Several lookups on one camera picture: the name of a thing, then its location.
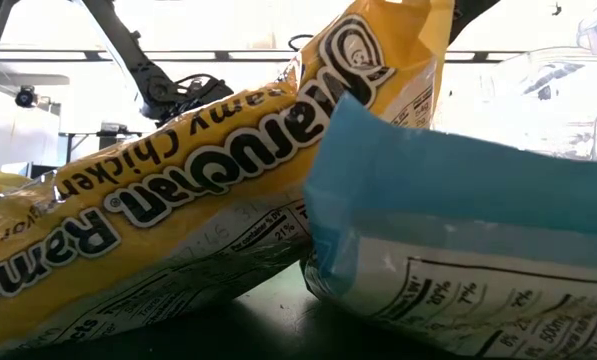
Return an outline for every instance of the black table surface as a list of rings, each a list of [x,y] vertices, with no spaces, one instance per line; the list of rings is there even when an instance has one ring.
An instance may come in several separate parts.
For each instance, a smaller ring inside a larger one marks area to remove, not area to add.
[[[5,359],[457,359],[316,299],[295,264],[224,305],[90,342]]]

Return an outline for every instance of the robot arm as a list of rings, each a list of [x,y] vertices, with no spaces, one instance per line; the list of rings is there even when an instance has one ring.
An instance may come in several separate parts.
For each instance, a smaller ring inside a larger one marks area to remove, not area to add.
[[[199,74],[187,87],[182,81],[172,81],[151,62],[138,45],[138,34],[130,33],[114,11],[111,0],[72,0],[87,10],[91,20],[105,40],[107,51],[120,66],[127,84],[134,92],[140,112],[157,121],[158,126],[180,113],[222,99],[233,91],[223,80]],[[18,0],[0,0],[0,38],[11,8]]]

